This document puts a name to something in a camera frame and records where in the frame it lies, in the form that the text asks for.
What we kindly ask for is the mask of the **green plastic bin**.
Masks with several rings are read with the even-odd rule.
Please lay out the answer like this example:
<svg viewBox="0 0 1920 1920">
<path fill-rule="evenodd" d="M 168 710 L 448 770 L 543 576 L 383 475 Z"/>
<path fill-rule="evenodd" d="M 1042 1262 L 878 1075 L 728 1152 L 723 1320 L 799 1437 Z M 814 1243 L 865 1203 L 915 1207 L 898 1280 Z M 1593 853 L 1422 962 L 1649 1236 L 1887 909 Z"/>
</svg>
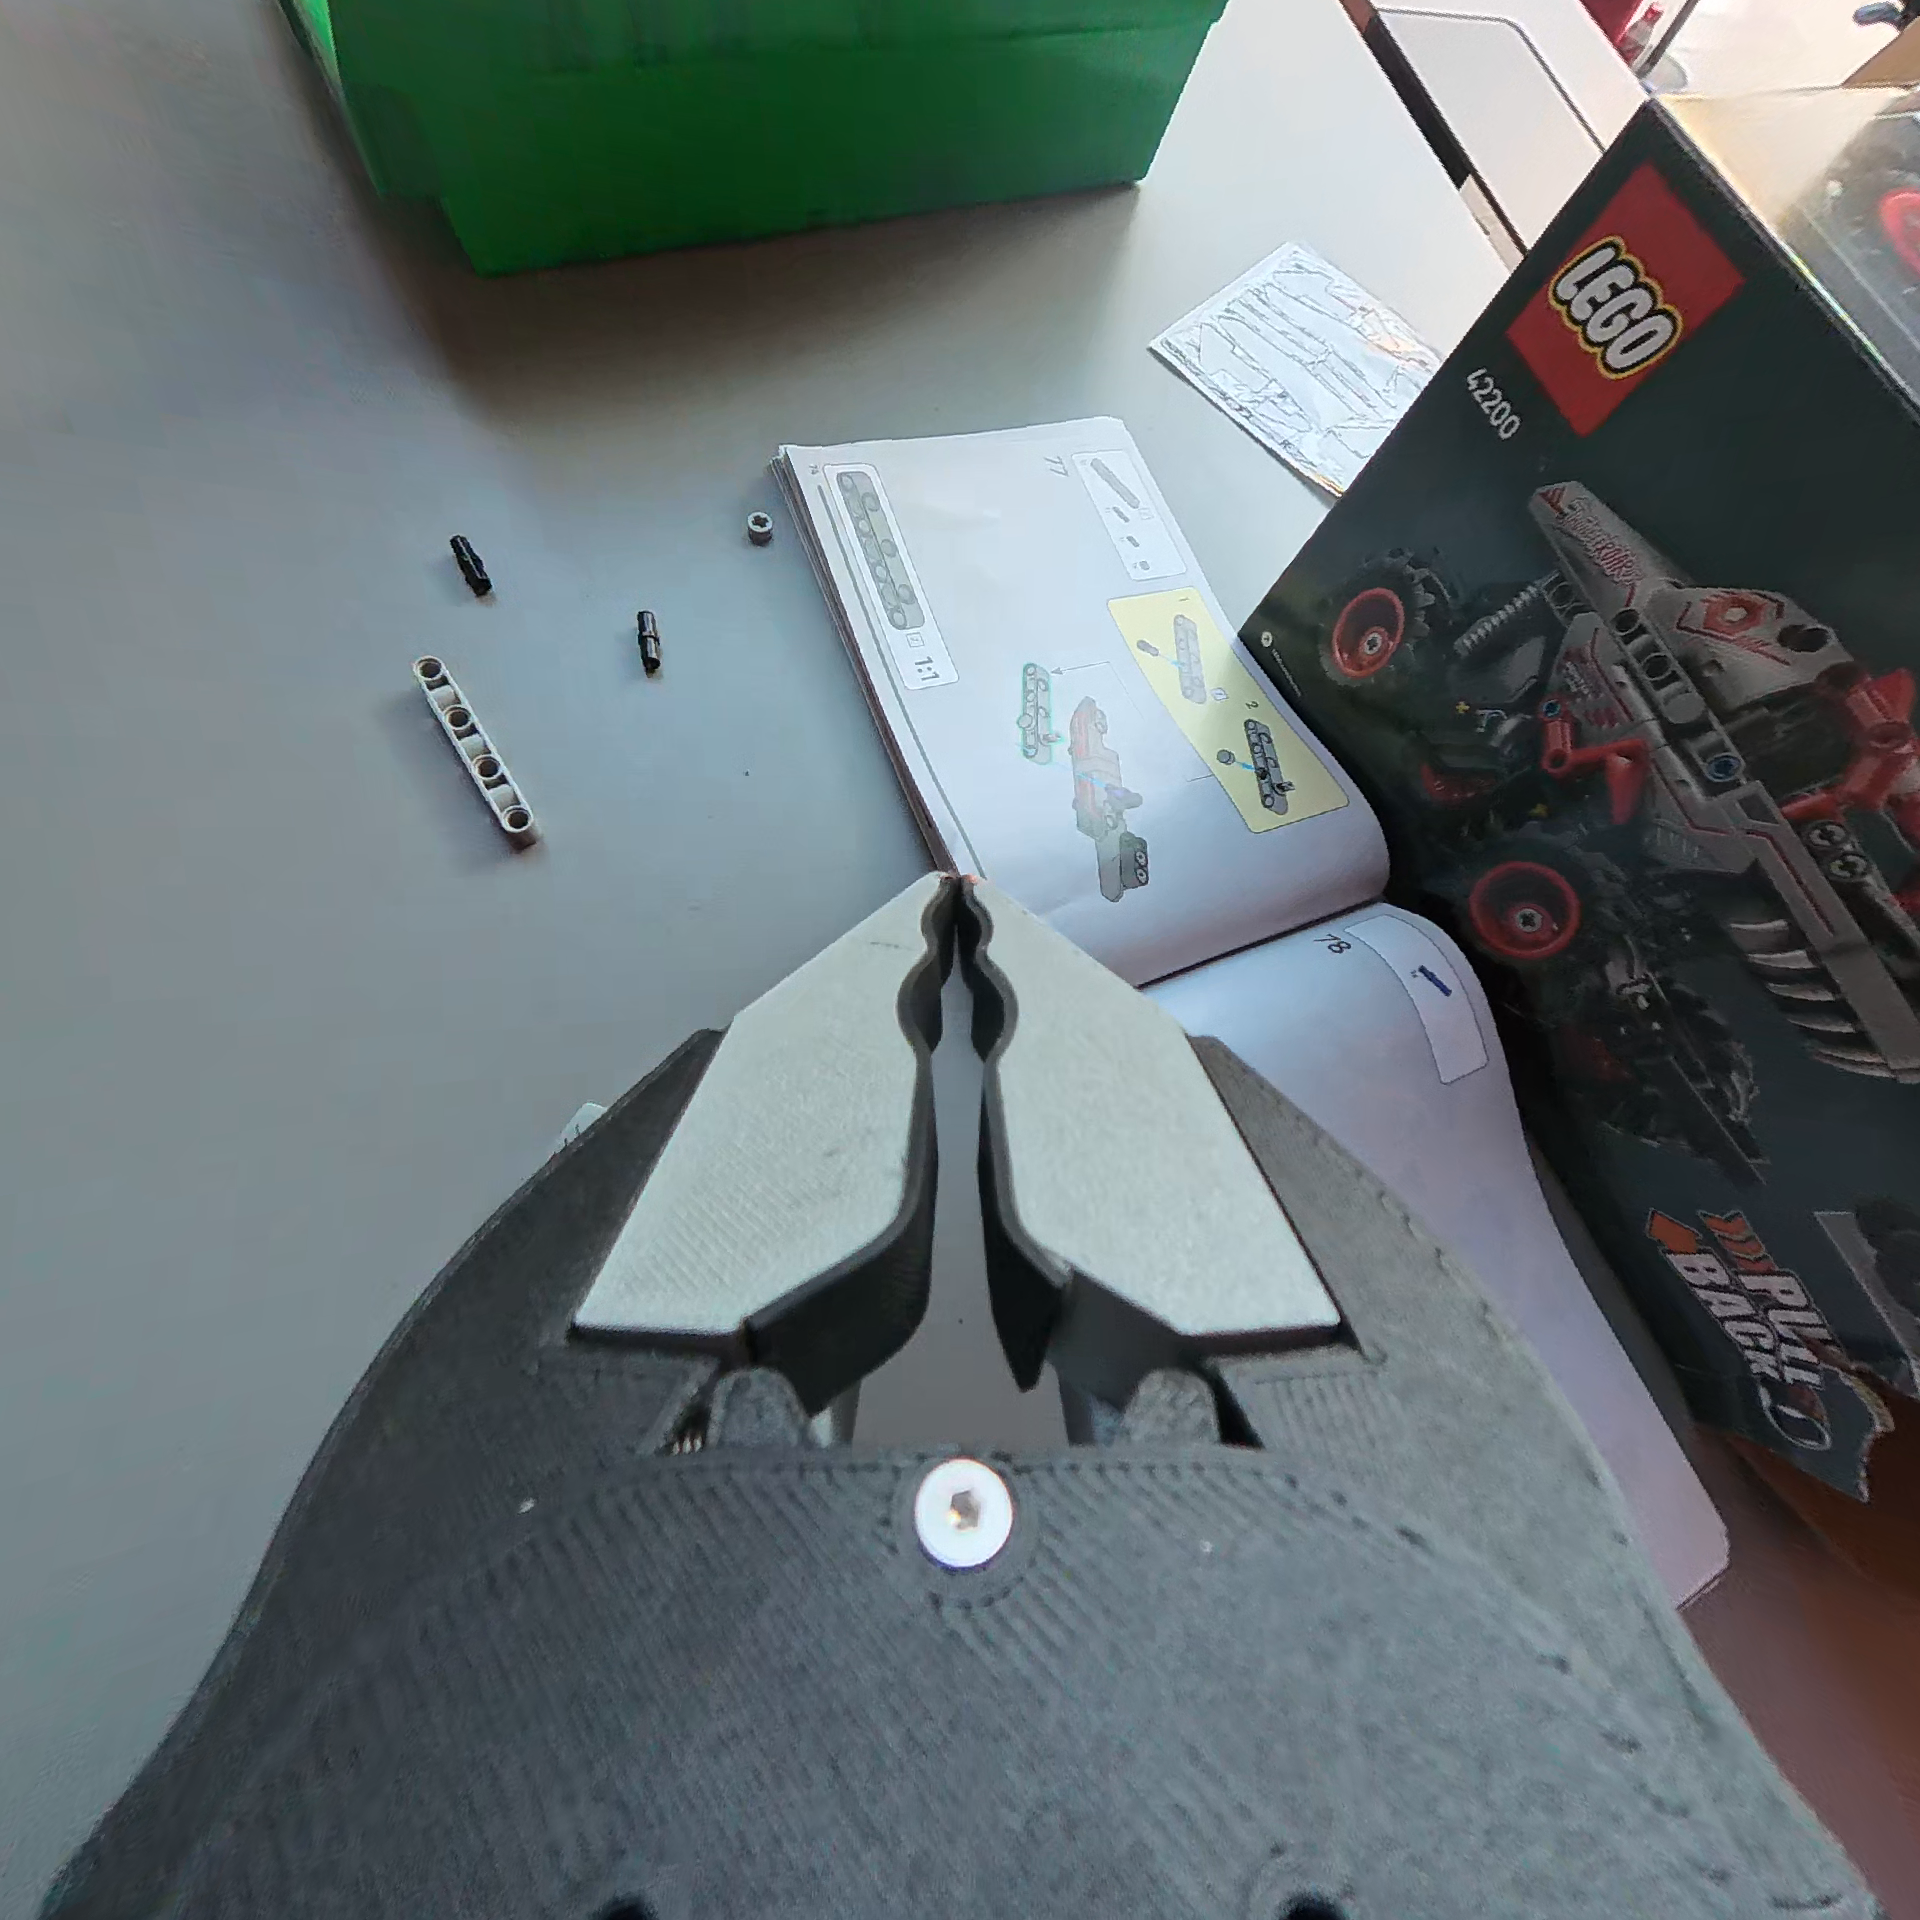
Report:
<svg viewBox="0 0 1920 1920">
<path fill-rule="evenodd" d="M 488 277 L 1131 186 L 1218 3 L 290 3 Z"/>
</svg>

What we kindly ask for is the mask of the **sticker sheet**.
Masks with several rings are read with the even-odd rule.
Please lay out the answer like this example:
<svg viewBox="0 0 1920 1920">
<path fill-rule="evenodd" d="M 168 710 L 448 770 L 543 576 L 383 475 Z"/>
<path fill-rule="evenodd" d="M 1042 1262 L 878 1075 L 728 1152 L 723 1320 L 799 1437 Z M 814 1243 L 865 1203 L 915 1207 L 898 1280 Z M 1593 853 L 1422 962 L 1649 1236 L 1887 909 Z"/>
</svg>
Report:
<svg viewBox="0 0 1920 1920">
<path fill-rule="evenodd" d="M 1342 495 L 1442 366 L 1400 311 L 1282 244 L 1150 352 L 1326 495 Z"/>
</svg>

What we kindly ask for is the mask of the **lego set box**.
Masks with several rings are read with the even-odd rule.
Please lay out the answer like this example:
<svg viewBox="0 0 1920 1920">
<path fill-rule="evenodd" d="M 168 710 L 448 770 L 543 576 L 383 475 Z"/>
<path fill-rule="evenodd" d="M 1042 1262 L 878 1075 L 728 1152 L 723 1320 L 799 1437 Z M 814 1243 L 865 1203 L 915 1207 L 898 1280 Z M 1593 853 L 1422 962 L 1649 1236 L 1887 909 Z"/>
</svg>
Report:
<svg viewBox="0 0 1920 1920">
<path fill-rule="evenodd" d="M 1919 100 L 1646 103 L 1241 636 L 1471 955 L 1694 1415 L 1906 1427 Z"/>
</svg>

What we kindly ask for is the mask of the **lego instruction booklet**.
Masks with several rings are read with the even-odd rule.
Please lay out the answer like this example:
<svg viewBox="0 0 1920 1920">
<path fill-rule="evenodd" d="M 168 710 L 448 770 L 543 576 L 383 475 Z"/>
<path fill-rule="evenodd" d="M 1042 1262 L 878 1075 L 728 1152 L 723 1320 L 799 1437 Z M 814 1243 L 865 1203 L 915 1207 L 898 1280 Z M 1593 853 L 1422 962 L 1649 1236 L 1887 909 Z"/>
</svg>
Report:
<svg viewBox="0 0 1920 1920">
<path fill-rule="evenodd" d="M 1500 1301 L 1676 1603 L 1726 1526 L 1542 1189 L 1489 990 L 1235 638 L 1115 418 L 782 447 L 936 859 L 1002 885 L 1334 1133 Z"/>
</svg>

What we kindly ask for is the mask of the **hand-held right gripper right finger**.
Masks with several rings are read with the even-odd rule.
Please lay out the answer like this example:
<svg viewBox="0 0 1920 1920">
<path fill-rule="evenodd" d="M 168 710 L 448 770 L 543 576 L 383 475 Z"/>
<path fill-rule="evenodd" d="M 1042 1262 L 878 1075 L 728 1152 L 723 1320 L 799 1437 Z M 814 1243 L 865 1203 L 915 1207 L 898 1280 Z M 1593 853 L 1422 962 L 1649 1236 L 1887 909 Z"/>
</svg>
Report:
<svg viewBox="0 0 1920 1920">
<path fill-rule="evenodd" d="M 1342 1312 L 1185 1026 L 995 885 L 968 890 L 992 1323 L 1122 1405 L 1160 1370 L 1342 1340 Z"/>
</svg>

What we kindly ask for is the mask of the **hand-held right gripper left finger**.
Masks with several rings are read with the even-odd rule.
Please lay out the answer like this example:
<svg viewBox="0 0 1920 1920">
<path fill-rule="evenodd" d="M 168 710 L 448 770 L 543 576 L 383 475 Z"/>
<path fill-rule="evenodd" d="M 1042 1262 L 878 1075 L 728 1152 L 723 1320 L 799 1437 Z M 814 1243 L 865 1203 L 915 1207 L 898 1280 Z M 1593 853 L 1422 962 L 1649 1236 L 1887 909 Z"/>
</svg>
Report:
<svg viewBox="0 0 1920 1920">
<path fill-rule="evenodd" d="M 915 879 L 729 1021 L 576 1338 L 770 1370 L 808 1415 L 900 1352 L 928 1306 L 958 896 Z"/>
</svg>

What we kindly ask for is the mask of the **straight grey lego beam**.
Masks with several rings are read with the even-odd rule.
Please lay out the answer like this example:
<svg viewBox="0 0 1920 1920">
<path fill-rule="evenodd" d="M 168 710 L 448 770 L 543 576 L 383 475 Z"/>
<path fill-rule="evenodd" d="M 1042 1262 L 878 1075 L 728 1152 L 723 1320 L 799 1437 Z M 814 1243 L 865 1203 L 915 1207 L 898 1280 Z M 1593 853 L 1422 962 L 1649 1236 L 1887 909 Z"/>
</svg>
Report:
<svg viewBox="0 0 1920 1920">
<path fill-rule="evenodd" d="M 446 663 L 440 656 L 422 656 L 415 660 L 415 677 L 494 824 L 515 848 L 537 846 L 539 821 Z"/>
</svg>

